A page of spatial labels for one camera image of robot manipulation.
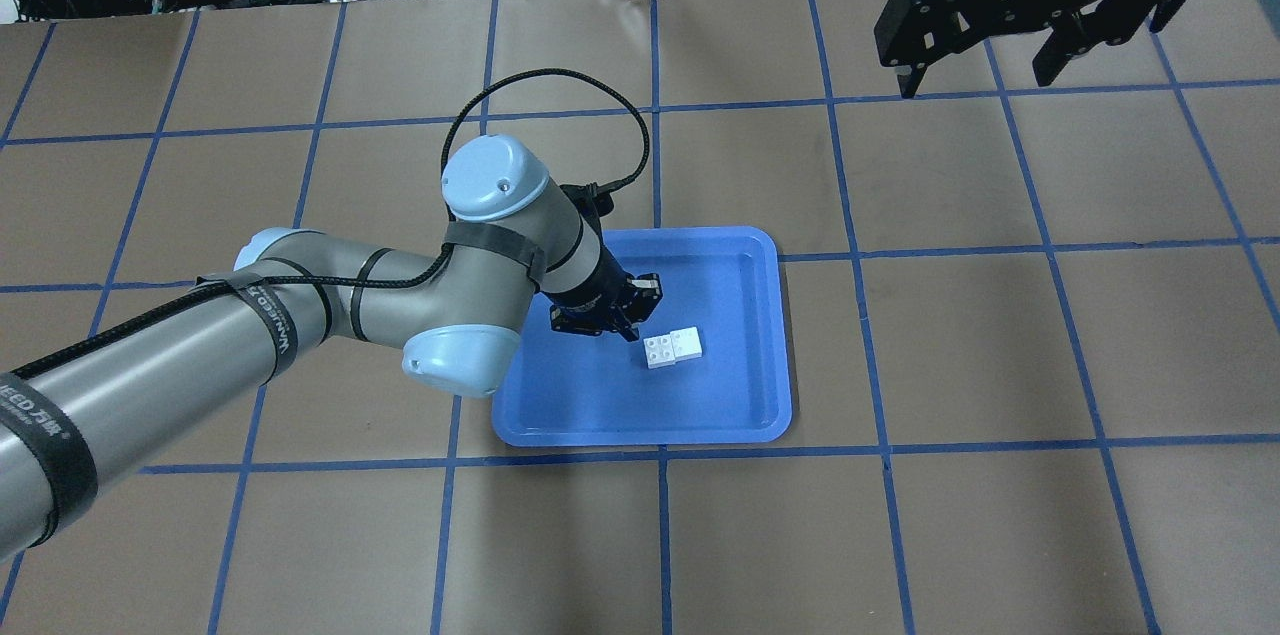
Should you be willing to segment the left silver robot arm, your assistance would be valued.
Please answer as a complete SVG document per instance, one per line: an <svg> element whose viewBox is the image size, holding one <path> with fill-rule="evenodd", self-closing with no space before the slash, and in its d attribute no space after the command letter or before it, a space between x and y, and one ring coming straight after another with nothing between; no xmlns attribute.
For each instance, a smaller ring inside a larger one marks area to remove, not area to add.
<svg viewBox="0 0 1280 635"><path fill-rule="evenodd" d="M120 479L334 335L401 355L411 380L494 396L536 296L550 326L636 342L663 296L626 271L600 220L618 181L561 186L525 143L447 146L442 251L314 229L261 230L230 271L3 375L3 558L40 547Z"/></svg>

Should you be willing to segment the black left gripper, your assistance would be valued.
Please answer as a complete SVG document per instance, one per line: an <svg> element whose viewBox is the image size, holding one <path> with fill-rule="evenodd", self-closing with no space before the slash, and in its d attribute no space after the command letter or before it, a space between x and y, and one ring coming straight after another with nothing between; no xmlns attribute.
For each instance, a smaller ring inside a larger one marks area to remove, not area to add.
<svg viewBox="0 0 1280 635"><path fill-rule="evenodd" d="M662 298L657 271L630 277L616 260L600 260L575 288L548 293L550 329L575 335L609 332L626 342L639 342L636 324L649 320Z"/></svg>

